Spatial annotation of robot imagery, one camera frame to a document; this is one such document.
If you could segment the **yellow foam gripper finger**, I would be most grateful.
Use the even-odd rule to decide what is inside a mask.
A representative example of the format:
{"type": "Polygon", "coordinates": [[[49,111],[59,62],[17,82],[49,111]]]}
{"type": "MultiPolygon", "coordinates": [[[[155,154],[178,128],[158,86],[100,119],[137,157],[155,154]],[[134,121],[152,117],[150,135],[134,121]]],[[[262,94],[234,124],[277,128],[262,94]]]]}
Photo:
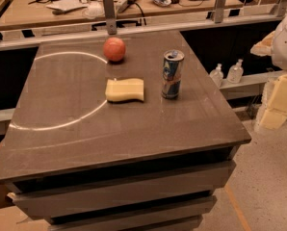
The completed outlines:
{"type": "Polygon", "coordinates": [[[271,56],[273,38],[274,38],[274,32],[270,32],[261,41],[255,43],[251,47],[250,53],[256,56],[260,56],[260,57],[271,56]]]}

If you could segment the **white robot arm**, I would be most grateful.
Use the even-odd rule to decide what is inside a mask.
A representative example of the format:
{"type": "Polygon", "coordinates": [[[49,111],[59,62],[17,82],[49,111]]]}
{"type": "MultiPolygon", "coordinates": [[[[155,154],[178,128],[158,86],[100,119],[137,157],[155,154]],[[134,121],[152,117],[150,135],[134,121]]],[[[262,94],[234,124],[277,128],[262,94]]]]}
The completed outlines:
{"type": "Polygon", "coordinates": [[[287,15],[276,29],[254,44],[250,53],[256,56],[270,56],[273,65],[287,70],[287,15]]]}

